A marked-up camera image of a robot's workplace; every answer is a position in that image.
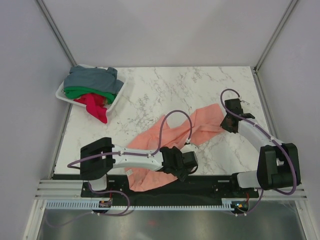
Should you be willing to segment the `salmon pink t shirt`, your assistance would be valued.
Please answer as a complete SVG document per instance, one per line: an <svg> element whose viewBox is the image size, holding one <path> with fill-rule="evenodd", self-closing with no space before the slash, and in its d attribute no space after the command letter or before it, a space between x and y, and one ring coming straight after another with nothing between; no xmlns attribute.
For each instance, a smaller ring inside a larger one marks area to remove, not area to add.
<svg viewBox="0 0 320 240"><path fill-rule="evenodd" d="M139 150L155 150L158 147L160 127L164 118L164 116L161 116L152 127L137 135L127 147ZM220 124L224 119L224 114L217 103L198 108L190 115L190 119L192 121L192 135L190 139L192 144L202 145L223 132ZM173 128L165 121L162 130L161 146L181 149L189 133L190 123L188 120ZM145 168L127 167L125 173L127 174L129 189L134 192L145 192L156 189L177 180L172 174L151 171Z"/></svg>

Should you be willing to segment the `white plastic laundry basket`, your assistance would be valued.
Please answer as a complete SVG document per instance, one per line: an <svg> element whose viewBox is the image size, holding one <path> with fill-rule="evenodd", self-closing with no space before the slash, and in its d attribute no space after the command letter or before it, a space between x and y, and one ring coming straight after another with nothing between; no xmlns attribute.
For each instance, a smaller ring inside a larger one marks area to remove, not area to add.
<svg viewBox="0 0 320 240"><path fill-rule="evenodd" d="M98 116L113 110L127 84L128 81L113 67L79 64L70 68L55 96Z"/></svg>

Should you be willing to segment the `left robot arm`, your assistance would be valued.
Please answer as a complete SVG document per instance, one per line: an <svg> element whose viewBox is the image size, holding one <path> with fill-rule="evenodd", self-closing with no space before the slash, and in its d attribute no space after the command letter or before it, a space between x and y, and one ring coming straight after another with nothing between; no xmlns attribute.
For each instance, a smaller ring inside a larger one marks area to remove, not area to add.
<svg viewBox="0 0 320 240"><path fill-rule="evenodd" d="M80 149L80 179L95 181L92 191L99 197L110 191L108 182L102 180L112 169L139 168L171 174L183 182L198 168L198 159L193 150L163 146L155 150L142 150L114 145L110 137L103 137Z"/></svg>

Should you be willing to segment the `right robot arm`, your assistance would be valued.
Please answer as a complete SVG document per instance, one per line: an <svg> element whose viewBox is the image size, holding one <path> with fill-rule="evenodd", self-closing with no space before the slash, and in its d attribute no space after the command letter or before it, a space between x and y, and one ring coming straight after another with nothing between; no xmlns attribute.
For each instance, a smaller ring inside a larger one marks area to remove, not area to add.
<svg viewBox="0 0 320 240"><path fill-rule="evenodd" d="M297 147L270 135L252 114L244 113L239 98L221 104L226 116L220 127L245 137L259 153L257 170L237 173L237 179L229 184L230 193L240 197L247 188L259 188L293 195L301 183Z"/></svg>

